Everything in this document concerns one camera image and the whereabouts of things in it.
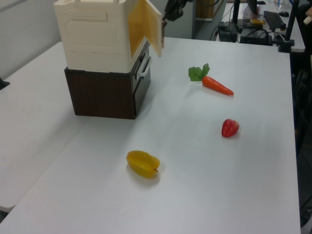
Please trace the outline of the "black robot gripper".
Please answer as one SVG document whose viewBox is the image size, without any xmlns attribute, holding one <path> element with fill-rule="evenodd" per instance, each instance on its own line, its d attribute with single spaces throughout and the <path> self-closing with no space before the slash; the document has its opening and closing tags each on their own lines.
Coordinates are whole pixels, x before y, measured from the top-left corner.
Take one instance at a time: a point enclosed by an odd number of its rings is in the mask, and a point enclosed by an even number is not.
<svg viewBox="0 0 312 234">
<path fill-rule="evenodd" d="M 175 21 L 183 16 L 183 8 L 187 0 L 169 0 L 164 9 L 164 18 L 162 19 L 162 27 L 167 25 L 167 20 Z"/>
</svg>

